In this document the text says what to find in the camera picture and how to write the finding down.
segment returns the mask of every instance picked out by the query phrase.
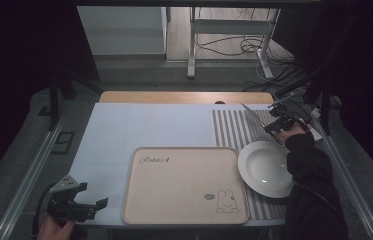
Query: rectangular tray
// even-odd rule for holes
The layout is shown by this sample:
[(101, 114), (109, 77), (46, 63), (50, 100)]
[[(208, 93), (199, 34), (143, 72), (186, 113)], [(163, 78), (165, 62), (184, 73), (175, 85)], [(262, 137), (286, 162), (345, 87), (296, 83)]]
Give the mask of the rectangular tray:
[(249, 218), (233, 148), (139, 148), (123, 219), (129, 224), (242, 224)]

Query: human hand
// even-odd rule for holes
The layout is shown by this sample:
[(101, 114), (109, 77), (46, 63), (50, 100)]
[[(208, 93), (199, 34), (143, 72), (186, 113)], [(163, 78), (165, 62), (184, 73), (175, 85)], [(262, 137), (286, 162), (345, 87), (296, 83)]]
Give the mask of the human hand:
[(38, 240), (69, 240), (73, 231), (75, 221), (68, 221), (64, 227), (58, 223), (49, 214), (46, 214), (45, 221), (40, 226)]
[(286, 142), (286, 140), (296, 134), (305, 134), (305, 130), (299, 125), (299, 123), (294, 122), (292, 127), (287, 131), (282, 132), (276, 132), (275, 135), (280, 138), (283, 142)]

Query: white plate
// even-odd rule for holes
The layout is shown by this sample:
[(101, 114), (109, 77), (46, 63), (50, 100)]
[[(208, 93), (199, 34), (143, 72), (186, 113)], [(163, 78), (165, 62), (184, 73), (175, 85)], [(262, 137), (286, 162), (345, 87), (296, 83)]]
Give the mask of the white plate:
[(257, 141), (239, 154), (239, 173), (249, 187), (272, 198), (289, 196), (293, 183), (286, 167), (288, 150), (274, 142)]

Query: gray and white striped fabric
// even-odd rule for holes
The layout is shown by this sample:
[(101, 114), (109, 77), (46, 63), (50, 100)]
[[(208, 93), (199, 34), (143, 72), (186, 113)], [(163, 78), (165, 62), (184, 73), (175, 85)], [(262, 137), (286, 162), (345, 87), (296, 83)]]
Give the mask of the gray and white striped fabric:
[[(255, 110), (264, 124), (275, 120), (268, 110)], [(212, 110), (215, 142), (218, 147), (232, 147), (239, 153), (255, 141), (274, 141), (245, 110)], [(265, 197), (246, 185), (250, 208), (249, 220), (281, 220), (287, 198)]]

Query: person's sleeve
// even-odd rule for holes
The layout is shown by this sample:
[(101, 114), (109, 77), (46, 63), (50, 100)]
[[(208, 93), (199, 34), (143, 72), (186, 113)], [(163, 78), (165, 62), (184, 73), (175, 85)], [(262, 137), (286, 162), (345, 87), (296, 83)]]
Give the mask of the person's sleeve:
[(329, 157), (306, 134), (289, 137), (285, 145), (295, 184), (288, 199), (286, 239), (348, 239)]

